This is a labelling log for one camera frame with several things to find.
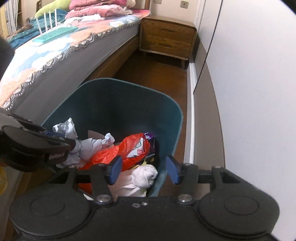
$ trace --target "trash can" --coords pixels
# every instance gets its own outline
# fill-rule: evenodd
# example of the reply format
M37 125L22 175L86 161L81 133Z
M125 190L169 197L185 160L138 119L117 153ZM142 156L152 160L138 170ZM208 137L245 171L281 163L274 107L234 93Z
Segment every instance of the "trash can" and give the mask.
M73 119L78 138L87 139L88 130L110 132L115 142L140 132L153 133L159 142L158 177L148 193L157 196L166 178L165 157L173 155L183 120L182 111L171 97L156 90L112 78L86 82L71 94L43 123Z

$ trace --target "white antenna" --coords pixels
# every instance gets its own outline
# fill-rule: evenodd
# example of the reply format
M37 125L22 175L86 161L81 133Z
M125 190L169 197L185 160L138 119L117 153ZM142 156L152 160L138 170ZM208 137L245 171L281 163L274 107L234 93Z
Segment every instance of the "white antenna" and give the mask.
M41 31L41 27L40 27L40 24L39 24L39 21L38 21L38 17L36 17L35 19L36 19L36 23L37 23L40 35L42 35L42 31Z
M47 21L46 21L46 13L43 14L44 24L45 24L45 32L47 32Z
M54 10L54 21L55 21L56 26L57 26L57 9Z
M48 12L48 14L49 14L50 29L52 29L52 15L50 11Z

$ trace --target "bed headboard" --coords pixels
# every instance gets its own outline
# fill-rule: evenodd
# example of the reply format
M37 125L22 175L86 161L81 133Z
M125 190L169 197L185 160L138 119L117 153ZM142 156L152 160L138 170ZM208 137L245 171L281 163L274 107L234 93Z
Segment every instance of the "bed headboard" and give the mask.
M149 10L151 0L145 0L144 9ZM42 8L42 0L37 1L36 3L36 12Z

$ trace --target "wooden bed frame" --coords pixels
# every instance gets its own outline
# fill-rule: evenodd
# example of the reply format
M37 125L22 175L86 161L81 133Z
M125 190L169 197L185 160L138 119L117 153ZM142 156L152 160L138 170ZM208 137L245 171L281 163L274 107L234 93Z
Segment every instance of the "wooden bed frame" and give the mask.
M151 0L145 0L145 7L143 9L149 10L150 1ZM39 0L36 4L36 12L41 8L41 5L42 0ZM123 46L121 46L113 54L111 54L84 80L84 82L96 78L114 77L115 73L121 68L125 61L127 61L127 59L132 55L132 53L138 48L139 34L131 38ZM22 195L26 190L37 187L46 179L48 179L51 175L52 172L48 169L40 169L33 173L25 172L22 176L20 184L18 185L15 196ZM8 219L4 240L11 240L14 235L16 235L16 231L14 230L11 220Z

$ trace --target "wooden floor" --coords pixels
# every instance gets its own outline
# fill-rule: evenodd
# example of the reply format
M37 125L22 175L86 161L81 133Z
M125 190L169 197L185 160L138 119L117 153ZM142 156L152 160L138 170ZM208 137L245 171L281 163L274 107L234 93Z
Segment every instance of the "wooden floor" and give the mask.
M186 135L187 75L186 71L181 69L181 61L157 54L144 56L142 52L136 51L114 78L158 90L178 102L184 119L174 157L178 162L183 162ZM178 187L173 185L170 178L167 177L159 196L176 196L177 192Z

